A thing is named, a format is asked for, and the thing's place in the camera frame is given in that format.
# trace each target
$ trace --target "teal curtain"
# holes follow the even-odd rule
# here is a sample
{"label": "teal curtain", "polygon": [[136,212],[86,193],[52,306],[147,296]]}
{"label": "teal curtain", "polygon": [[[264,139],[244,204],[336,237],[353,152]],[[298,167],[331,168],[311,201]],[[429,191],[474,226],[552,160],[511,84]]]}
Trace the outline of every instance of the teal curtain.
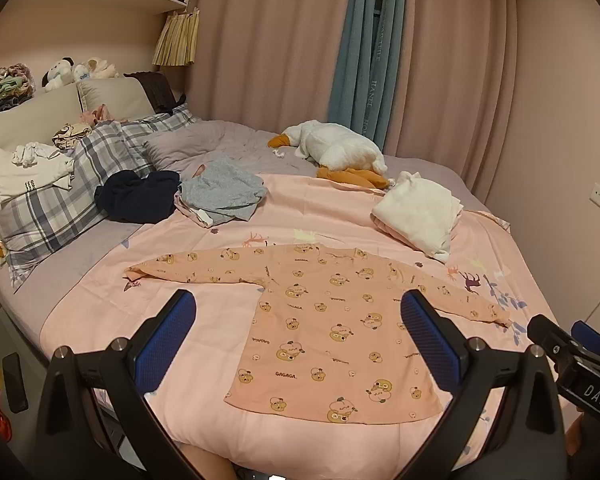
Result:
{"label": "teal curtain", "polygon": [[394,101],[405,0],[349,0],[331,88],[328,121],[384,147]]}

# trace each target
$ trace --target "pleated lampshade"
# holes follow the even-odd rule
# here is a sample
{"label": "pleated lampshade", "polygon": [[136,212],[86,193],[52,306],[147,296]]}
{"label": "pleated lampshade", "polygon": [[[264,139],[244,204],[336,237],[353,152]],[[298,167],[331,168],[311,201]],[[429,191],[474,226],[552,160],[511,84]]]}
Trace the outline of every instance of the pleated lampshade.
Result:
{"label": "pleated lampshade", "polygon": [[154,65],[183,66],[194,62],[198,37],[199,9],[170,14],[155,46]]}

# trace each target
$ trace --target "white folded towel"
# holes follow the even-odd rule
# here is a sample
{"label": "white folded towel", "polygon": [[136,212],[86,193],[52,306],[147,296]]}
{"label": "white folded towel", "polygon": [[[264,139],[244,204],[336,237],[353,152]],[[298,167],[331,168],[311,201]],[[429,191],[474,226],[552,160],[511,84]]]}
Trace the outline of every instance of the white folded towel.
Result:
{"label": "white folded towel", "polygon": [[41,142],[28,142],[25,146],[19,145],[13,150],[11,161],[17,166],[29,168],[36,164],[38,157],[54,158],[60,155],[60,150],[55,146],[42,144]]}
{"label": "white folded towel", "polygon": [[12,152],[0,149],[0,202],[50,184],[71,189],[74,160],[62,153],[52,158],[37,156],[35,164],[29,167],[16,165],[12,160]]}
{"label": "white folded towel", "polygon": [[376,226],[427,256],[446,263],[460,201],[419,173],[402,171],[395,186],[373,208]]}

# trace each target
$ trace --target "shirt sleeve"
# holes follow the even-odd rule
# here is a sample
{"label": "shirt sleeve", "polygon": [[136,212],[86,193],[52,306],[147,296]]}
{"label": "shirt sleeve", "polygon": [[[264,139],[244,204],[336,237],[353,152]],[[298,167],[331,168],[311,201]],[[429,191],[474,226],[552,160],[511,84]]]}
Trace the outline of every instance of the shirt sleeve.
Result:
{"label": "shirt sleeve", "polygon": [[511,324],[509,315],[477,292],[465,290],[435,278],[416,267],[383,258],[390,280],[402,282],[404,290],[417,288],[436,310],[456,314],[472,321]]}
{"label": "shirt sleeve", "polygon": [[270,282],[269,268],[279,246],[207,249],[164,254],[125,269],[134,282],[151,276],[180,283],[256,283]]}

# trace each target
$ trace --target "pink duvet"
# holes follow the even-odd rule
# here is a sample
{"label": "pink duvet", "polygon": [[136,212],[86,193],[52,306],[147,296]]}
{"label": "pink duvet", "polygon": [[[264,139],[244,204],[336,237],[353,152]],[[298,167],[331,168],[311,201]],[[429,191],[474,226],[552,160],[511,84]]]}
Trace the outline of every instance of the pink duvet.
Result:
{"label": "pink duvet", "polygon": [[[380,232],[370,217],[381,192],[305,176],[263,175],[269,194],[249,222],[206,230],[176,211],[145,226],[105,256],[56,306],[41,334],[47,355],[67,344],[75,352],[103,349],[131,336],[177,288],[196,297],[198,314],[158,390],[148,402],[166,431],[233,462],[296,479],[392,478],[410,460],[439,416],[395,425],[329,424],[245,412],[224,402],[240,361],[260,293],[257,285],[186,285],[144,279],[129,286],[125,267],[160,254],[192,249],[319,242],[359,247],[416,265],[497,303],[513,325],[453,319],[465,336],[494,348],[522,350],[535,314],[553,319],[511,236],[493,219],[463,211],[452,232],[446,267]],[[450,396],[437,390],[445,406]],[[459,463],[473,460],[496,413],[487,407]]]}

